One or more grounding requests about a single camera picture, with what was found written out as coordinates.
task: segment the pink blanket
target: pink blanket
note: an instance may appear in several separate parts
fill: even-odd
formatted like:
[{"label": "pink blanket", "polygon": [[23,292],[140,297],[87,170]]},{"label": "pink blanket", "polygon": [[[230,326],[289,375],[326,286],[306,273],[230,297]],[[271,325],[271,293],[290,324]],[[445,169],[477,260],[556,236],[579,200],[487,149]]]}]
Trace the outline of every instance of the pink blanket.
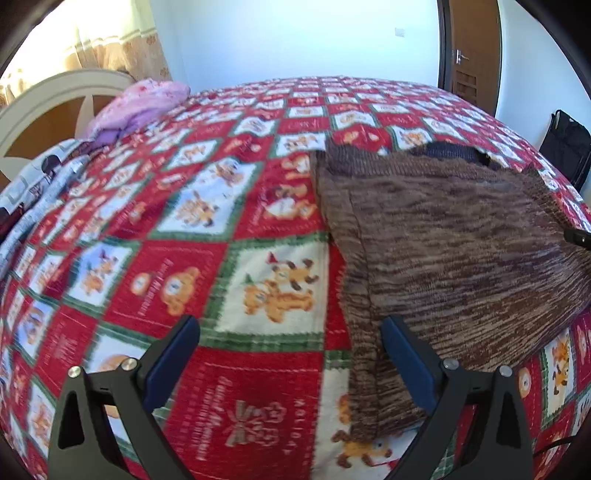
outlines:
[{"label": "pink blanket", "polygon": [[102,109],[86,128],[84,138],[93,140],[92,148],[112,144],[179,106],[189,93],[184,83],[142,80]]}]

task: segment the wall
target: wall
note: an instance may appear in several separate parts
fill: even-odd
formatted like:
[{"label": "wall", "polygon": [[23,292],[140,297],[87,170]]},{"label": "wall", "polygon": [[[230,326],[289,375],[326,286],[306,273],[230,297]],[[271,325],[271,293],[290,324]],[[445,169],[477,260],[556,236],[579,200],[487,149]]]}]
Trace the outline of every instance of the wall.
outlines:
[{"label": "wall", "polygon": [[[539,148],[564,110],[591,130],[591,100],[560,47],[515,0],[498,0],[503,61],[496,117]],[[591,205],[591,181],[582,195]]]},{"label": "wall", "polygon": [[[194,92],[274,77],[337,74],[437,86],[437,0],[151,3],[173,76],[184,69]],[[397,37],[395,28],[404,29],[405,36]]]}]

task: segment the sheer curtain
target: sheer curtain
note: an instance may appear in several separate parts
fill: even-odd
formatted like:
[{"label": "sheer curtain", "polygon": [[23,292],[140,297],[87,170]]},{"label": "sheer curtain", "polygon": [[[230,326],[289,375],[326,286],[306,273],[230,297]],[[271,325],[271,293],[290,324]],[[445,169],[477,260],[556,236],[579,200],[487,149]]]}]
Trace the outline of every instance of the sheer curtain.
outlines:
[{"label": "sheer curtain", "polygon": [[81,68],[170,80],[150,0],[64,0],[35,27],[0,78],[0,106],[46,78]]}]

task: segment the cream headboard frame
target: cream headboard frame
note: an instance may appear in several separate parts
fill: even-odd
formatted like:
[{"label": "cream headboard frame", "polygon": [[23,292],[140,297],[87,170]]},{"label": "cream headboard frame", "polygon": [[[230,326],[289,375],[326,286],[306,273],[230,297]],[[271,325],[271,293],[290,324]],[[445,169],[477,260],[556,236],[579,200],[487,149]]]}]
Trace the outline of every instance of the cream headboard frame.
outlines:
[{"label": "cream headboard frame", "polygon": [[[51,145],[36,145],[36,151],[38,150],[39,153],[61,140],[79,137],[95,116],[95,97],[115,97],[133,83],[134,79],[126,73],[82,69],[60,73],[31,87],[8,107],[0,110],[0,172],[6,171],[3,176],[10,180],[20,170],[16,164],[20,164],[22,168],[28,160],[32,160],[32,158],[24,158],[32,155],[7,158],[7,153],[17,140],[23,141],[20,137],[27,128],[48,112],[55,112],[54,109],[72,100],[83,99],[76,102],[76,105],[82,102],[79,109],[72,111],[74,115],[71,121],[72,127],[67,131],[62,129],[58,134],[65,138],[52,138]],[[27,139],[27,142],[33,141],[35,138],[31,138],[30,141]]]}]

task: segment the black bag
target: black bag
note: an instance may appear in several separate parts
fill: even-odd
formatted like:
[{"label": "black bag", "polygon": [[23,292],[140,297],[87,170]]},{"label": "black bag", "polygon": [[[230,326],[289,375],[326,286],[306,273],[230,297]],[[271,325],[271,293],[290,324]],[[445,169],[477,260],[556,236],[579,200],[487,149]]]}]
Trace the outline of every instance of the black bag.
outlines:
[{"label": "black bag", "polygon": [[581,191],[591,167],[591,135],[583,125],[557,110],[540,153]]}]

